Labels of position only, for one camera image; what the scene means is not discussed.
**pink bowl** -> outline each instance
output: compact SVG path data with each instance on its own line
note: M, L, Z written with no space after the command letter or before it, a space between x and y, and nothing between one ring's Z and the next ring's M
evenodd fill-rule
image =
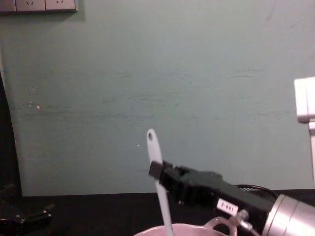
M174 236L226 236L213 229L216 225L224 224L230 229L230 236L237 236L237 228L230 225L229 221L217 217L209 221L204 226L188 225L188 224L173 224ZM166 230L164 226L157 226L135 236L166 236Z

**plastic spatula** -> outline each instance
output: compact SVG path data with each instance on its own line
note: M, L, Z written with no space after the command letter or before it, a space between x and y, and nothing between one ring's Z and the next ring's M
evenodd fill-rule
M161 150L160 150L159 143L158 143L158 138L157 138L157 135L153 129L150 129L147 133L147 145L148 145L148 153L149 153L150 163L152 161L156 161L156 162L162 164L163 159L162 159L162 154L161 154ZM160 185L160 183L157 180L155 182L156 182L159 205L161 207L164 226L166 229L166 235L167 236L174 236L171 214L169 211L168 200L167 200L167 195L166 195L166 190L162 185Z

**label sticker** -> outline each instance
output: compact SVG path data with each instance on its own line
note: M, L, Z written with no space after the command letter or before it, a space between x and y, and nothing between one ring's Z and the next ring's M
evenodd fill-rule
M236 206L232 203L229 203L226 200L219 198L218 204L217 204L217 209L234 216L234 215L236 215L236 213L238 211L238 206Z

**electrical outlet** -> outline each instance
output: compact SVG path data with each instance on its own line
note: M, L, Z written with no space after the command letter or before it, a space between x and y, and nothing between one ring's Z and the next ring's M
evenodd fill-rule
M0 0L0 13L16 11L15 0Z
M77 11L77 2L76 0L46 0L46 10Z
M15 0L16 11L45 11L45 0Z

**black table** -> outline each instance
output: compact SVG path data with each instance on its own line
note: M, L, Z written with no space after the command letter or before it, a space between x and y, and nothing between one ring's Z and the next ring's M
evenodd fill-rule
M314 190L280 192L315 206ZM163 224L154 193L25 197L17 205L28 213L50 203L56 205L51 227L30 236L132 236ZM218 215L209 209L181 206L172 200L170 210L173 223L203 225Z

